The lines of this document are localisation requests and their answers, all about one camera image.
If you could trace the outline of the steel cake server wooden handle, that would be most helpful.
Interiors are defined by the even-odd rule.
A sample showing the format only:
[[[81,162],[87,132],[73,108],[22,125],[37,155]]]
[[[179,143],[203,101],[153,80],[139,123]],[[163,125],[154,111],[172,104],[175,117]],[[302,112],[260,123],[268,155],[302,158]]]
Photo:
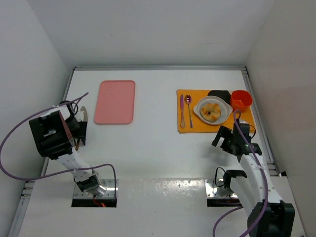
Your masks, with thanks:
[[[83,114],[83,121],[88,122],[88,115],[87,115],[86,107],[82,106],[80,111]],[[75,150],[77,151],[79,149],[79,147],[80,147],[80,139],[78,139],[77,142],[76,142]]]

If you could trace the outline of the golden knotted bread roll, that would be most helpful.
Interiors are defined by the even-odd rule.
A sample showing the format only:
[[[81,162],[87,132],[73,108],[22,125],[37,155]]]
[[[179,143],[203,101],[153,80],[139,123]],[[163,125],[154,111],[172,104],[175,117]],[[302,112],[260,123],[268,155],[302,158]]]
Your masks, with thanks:
[[[221,107],[218,103],[207,103],[202,106],[200,113],[209,122],[216,122],[221,117]]]

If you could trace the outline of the pink rectangular tray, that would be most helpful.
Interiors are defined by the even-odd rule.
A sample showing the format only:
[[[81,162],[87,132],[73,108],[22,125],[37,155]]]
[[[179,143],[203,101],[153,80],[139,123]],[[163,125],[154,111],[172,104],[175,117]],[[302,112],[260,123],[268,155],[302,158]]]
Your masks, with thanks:
[[[101,82],[94,122],[99,125],[132,123],[135,89],[136,83],[132,80],[105,80]]]

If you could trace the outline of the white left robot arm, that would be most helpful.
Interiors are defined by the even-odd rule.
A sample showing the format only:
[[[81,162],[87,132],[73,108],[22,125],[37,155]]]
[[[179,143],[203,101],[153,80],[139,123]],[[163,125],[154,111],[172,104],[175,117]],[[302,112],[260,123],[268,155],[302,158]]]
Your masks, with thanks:
[[[86,145],[87,124],[86,108],[77,110],[71,104],[53,108],[29,121],[39,154],[69,170],[81,192],[101,197],[107,188],[94,168],[78,154],[79,147]]]

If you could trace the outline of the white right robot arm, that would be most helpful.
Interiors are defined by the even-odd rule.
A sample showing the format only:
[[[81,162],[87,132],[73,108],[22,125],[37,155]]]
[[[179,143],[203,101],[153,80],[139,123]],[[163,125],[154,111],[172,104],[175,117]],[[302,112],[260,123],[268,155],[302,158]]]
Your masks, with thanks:
[[[289,237],[295,218],[293,204],[286,203],[274,187],[258,144],[251,142],[250,126],[234,123],[220,126],[213,146],[223,138],[221,149],[237,157],[241,170],[224,173],[224,189],[235,193],[247,214],[243,237]]]

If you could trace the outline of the white plate blue swirl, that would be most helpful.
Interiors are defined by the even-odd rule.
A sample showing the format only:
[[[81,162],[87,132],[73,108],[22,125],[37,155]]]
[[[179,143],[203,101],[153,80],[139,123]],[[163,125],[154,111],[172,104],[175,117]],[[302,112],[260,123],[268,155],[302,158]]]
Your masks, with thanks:
[[[218,103],[221,107],[221,117],[216,122],[209,122],[205,120],[200,113],[202,106],[207,103]],[[199,100],[199,102],[194,106],[193,111],[204,123],[209,124],[209,125],[220,125],[228,120],[233,109],[229,104],[227,104],[224,100],[222,100],[219,97],[206,96]]]

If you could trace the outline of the orange cup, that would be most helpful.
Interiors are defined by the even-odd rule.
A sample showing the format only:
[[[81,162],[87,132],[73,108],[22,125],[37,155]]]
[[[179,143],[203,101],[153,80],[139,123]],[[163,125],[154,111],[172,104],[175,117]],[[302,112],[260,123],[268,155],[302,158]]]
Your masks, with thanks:
[[[234,111],[245,111],[253,103],[251,94],[245,90],[235,90],[231,93],[230,105]]]

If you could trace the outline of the black coaster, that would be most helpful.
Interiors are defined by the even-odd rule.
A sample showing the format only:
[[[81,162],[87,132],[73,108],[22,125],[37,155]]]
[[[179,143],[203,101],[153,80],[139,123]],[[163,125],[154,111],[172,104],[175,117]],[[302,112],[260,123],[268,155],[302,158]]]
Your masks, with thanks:
[[[207,96],[216,96],[224,100],[227,104],[230,104],[231,94],[227,90],[211,90]]]

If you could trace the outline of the iridescent table knife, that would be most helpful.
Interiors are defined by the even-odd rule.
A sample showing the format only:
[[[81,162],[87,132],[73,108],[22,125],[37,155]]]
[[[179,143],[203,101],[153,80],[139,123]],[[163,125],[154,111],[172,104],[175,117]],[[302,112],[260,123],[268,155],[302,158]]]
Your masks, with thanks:
[[[185,119],[184,119],[184,97],[183,94],[180,96],[180,112],[181,112],[181,121],[180,127],[185,128]]]

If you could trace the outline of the iridescent spoon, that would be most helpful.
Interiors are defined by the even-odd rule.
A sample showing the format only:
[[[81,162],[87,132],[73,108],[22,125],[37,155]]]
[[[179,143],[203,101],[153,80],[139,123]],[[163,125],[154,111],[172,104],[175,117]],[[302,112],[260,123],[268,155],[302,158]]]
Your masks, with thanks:
[[[188,106],[188,113],[189,113],[189,122],[190,122],[190,128],[193,128],[193,122],[192,122],[192,116],[191,116],[191,109],[190,109],[190,104],[192,102],[192,98],[189,94],[187,94],[185,96],[185,103],[187,104]]]

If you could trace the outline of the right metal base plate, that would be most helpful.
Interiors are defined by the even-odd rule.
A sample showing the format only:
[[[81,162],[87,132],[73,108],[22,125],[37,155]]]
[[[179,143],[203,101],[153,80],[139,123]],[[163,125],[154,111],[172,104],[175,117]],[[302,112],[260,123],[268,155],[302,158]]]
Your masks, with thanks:
[[[220,187],[223,184],[223,179],[217,180],[218,186],[215,185],[214,179],[205,179],[205,192],[208,199],[238,199],[237,195],[230,189]]]

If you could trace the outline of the metal base plate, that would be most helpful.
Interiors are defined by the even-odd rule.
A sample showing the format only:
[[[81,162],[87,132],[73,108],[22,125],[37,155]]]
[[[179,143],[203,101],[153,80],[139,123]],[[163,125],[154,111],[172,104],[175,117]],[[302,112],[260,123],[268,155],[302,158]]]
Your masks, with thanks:
[[[97,199],[115,199],[115,192],[118,193],[118,185],[115,188],[114,179],[101,179],[101,188],[98,189],[99,195]],[[73,199],[93,199],[93,195],[87,192],[82,192],[77,185],[74,187]]]
[[[220,187],[223,184],[223,179],[217,180],[218,186],[215,185],[214,179],[205,179],[205,192],[208,199],[238,199],[237,195],[230,189]]]

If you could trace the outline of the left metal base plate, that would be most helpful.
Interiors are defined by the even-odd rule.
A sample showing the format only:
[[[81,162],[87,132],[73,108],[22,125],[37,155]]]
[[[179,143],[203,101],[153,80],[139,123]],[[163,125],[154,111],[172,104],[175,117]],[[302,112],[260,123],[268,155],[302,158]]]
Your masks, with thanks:
[[[115,199],[115,192],[118,193],[118,185],[115,188],[114,179],[101,179],[101,188],[98,189],[99,195],[97,199]],[[93,199],[93,195],[87,192],[82,192],[77,185],[74,187],[73,199]]]

